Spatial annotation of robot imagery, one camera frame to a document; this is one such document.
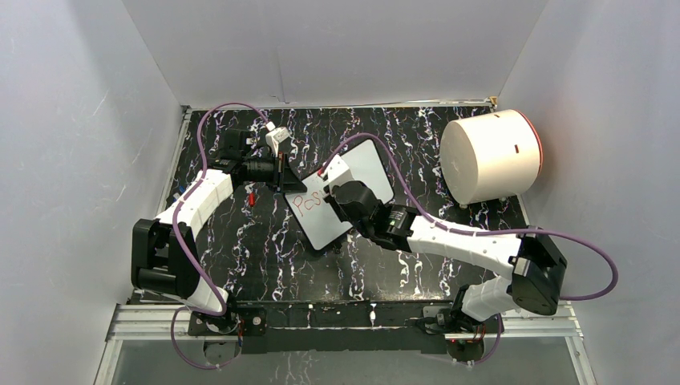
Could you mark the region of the small white whiteboard black frame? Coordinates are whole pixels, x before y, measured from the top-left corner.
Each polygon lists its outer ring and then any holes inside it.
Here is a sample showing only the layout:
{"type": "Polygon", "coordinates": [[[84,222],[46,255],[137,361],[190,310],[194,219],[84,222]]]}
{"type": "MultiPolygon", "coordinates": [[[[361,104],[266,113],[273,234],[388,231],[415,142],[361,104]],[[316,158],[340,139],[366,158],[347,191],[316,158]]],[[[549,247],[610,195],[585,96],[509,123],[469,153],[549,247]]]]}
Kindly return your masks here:
{"type": "MultiPolygon", "coordinates": [[[[374,142],[364,140],[340,157],[349,165],[354,180],[365,184],[379,200],[387,203],[394,198],[394,190],[374,142]]],[[[347,233],[352,225],[340,221],[331,204],[324,201],[327,195],[322,191],[317,172],[302,181],[307,192],[286,193],[284,198],[311,247],[321,250],[347,233]]]]}

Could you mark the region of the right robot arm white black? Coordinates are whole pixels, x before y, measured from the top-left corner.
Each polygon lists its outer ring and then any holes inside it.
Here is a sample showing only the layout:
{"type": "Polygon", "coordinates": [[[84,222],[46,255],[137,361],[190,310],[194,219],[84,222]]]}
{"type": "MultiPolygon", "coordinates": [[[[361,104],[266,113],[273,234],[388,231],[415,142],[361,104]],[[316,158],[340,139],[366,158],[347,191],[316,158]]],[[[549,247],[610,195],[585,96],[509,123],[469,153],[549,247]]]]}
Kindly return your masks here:
{"type": "Polygon", "coordinates": [[[325,200],[340,221],[384,249],[436,254],[495,273],[489,281],[459,289],[451,309],[458,330],[471,332],[507,310],[557,312],[567,261],[547,235],[530,229],[494,235],[434,223],[413,207],[383,203],[360,181],[331,188],[325,200]]]}

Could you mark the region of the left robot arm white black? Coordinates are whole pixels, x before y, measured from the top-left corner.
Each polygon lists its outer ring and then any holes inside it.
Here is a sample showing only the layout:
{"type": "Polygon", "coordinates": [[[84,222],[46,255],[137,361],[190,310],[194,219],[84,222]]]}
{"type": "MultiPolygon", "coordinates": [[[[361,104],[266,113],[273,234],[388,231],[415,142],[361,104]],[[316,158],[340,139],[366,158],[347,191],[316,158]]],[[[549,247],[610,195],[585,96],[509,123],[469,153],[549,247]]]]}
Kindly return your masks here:
{"type": "Polygon", "coordinates": [[[239,186],[264,183],[276,193],[304,193],[291,168],[291,135],[284,127],[255,141],[246,130],[225,134],[225,145],[166,210],[138,220],[132,229],[131,281],[134,288],[179,301],[208,314],[221,334],[233,332],[240,317],[229,294],[216,286],[197,260],[196,236],[239,186]]]}

